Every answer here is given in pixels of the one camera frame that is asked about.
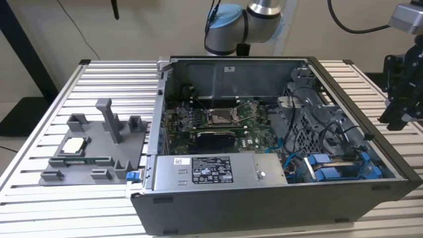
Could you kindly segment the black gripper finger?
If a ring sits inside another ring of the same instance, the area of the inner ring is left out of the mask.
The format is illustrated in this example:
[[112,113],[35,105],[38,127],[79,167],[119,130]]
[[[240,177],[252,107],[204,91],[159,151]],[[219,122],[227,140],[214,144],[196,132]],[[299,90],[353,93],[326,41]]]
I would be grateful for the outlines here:
[[387,55],[383,65],[383,78],[386,80],[386,87],[383,92],[387,93],[386,111],[379,120],[382,123],[391,123],[397,117],[397,86],[402,76],[403,70],[403,55]]
[[403,77],[390,85],[393,115],[389,130],[399,131],[409,122],[423,119],[423,74]]

